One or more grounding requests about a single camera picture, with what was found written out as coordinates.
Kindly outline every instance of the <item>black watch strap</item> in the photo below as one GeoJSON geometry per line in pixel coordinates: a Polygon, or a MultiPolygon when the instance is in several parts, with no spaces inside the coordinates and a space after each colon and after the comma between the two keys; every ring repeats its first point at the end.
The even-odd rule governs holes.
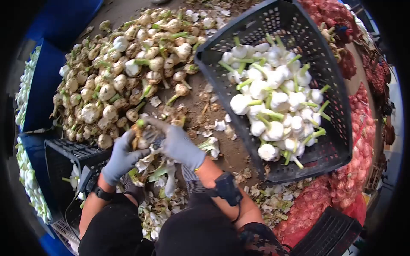
{"type": "Polygon", "coordinates": [[[98,186],[94,187],[93,192],[97,195],[98,198],[101,198],[102,200],[105,200],[105,201],[111,201],[111,199],[115,195],[115,192],[113,193],[105,192],[102,188],[98,186]]]}

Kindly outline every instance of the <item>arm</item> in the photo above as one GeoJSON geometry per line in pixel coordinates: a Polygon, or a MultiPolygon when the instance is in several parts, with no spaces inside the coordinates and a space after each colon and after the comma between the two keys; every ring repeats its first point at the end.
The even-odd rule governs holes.
{"type": "MultiPolygon", "coordinates": [[[[111,157],[107,165],[102,168],[97,181],[97,185],[105,192],[114,193],[115,186],[120,178],[128,173],[139,159],[149,155],[149,149],[131,151],[130,143],[134,137],[135,132],[129,130],[116,139],[111,157]]],[[[97,197],[94,192],[88,195],[81,214],[80,238],[84,236],[94,216],[107,204],[109,204],[109,201],[97,197]]]]}
{"type": "MultiPolygon", "coordinates": [[[[159,119],[145,118],[145,121],[154,125],[165,134],[160,150],[161,152],[184,164],[190,170],[196,170],[195,174],[206,188],[215,187],[215,180],[222,174],[222,171],[214,162],[206,156],[187,136],[187,133],[175,125],[169,125],[159,119]]],[[[243,199],[241,200],[241,215],[235,226],[239,229],[247,223],[259,222],[265,224],[259,208],[252,199],[241,189],[243,199]]],[[[232,221],[238,217],[239,206],[230,206],[225,199],[220,197],[212,198],[217,206],[232,221]]]]}
{"type": "MultiPolygon", "coordinates": [[[[100,174],[100,176],[98,177],[97,185],[107,193],[113,193],[115,191],[115,186],[109,185],[104,180],[102,174],[100,174]]],[[[91,192],[91,194],[88,195],[81,213],[80,239],[87,231],[88,225],[90,224],[94,216],[107,204],[109,204],[109,201],[98,198],[94,192],[91,192]]]]}
{"type": "MultiPolygon", "coordinates": [[[[200,168],[195,172],[201,183],[206,188],[214,188],[215,187],[215,180],[222,174],[222,171],[216,166],[216,164],[209,158],[205,157],[203,164],[200,168]]],[[[262,214],[256,206],[256,204],[252,201],[252,199],[243,191],[242,188],[239,188],[241,191],[242,196],[244,197],[241,204],[241,215],[239,216],[238,220],[235,223],[235,227],[240,229],[244,225],[250,222],[259,222],[265,224],[262,219],[262,214]]],[[[235,220],[238,217],[239,207],[238,206],[230,206],[225,199],[220,197],[213,197],[213,201],[216,205],[221,209],[221,211],[230,219],[235,220]]]]}

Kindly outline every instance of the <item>hand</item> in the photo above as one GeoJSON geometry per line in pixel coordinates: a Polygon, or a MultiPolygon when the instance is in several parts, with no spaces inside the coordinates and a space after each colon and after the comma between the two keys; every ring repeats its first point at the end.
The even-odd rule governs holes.
{"type": "Polygon", "coordinates": [[[150,154],[150,149],[131,150],[130,143],[135,137],[133,130],[126,131],[121,137],[116,139],[111,158],[108,164],[102,169],[104,180],[111,186],[115,186],[120,178],[129,172],[139,159],[150,154]]]}
{"type": "Polygon", "coordinates": [[[157,127],[165,135],[165,139],[159,148],[162,154],[186,165],[191,170],[195,170],[202,165],[206,153],[192,143],[181,127],[169,125],[164,121],[151,117],[146,117],[144,120],[157,127]]]}

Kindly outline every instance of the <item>black shorts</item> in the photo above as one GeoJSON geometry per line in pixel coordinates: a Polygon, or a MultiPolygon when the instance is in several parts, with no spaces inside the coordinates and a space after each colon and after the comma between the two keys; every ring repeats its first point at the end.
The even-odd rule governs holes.
{"type": "Polygon", "coordinates": [[[172,215],[155,244],[143,239],[138,207],[123,194],[91,220],[80,255],[244,255],[238,232],[205,193],[193,193],[188,208],[172,215]]]}

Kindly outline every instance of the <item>forearm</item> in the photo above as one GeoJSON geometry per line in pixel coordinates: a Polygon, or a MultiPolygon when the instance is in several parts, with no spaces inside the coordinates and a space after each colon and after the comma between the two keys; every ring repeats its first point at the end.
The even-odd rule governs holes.
{"type": "MultiPolygon", "coordinates": [[[[205,158],[204,163],[196,171],[196,174],[198,175],[201,183],[206,188],[215,187],[215,180],[222,173],[222,170],[220,170],[209,157],[205,158]]],[[[258,206],[256,206],[256,204],[242,190],[242,188],[239,189],[244,198],[241,200],[241,215],[235,223],[236,228],[239,229],[250,222],[260,222],[265,224],[258,206]]],[[[222,199],[220,197],[213,197],[212,199],[230,220],[233,221],[238,217],[238,206],[230,206],[225,199],[222,199]]]]}
{"type": "MultiPolygon", "coordinates": [[[[107,182],[105,182],[102,174],[100,174],[98,178],[97,185],[107,193],[112,193],[115,191],[114,186],[110,186],[107,182]]],[[[94,192],[88,195],[81,213],[80,239],[87,231],[88,225],[90,224],[94,216],[108,203],[109,201],[98,198],[94,192]]]]}

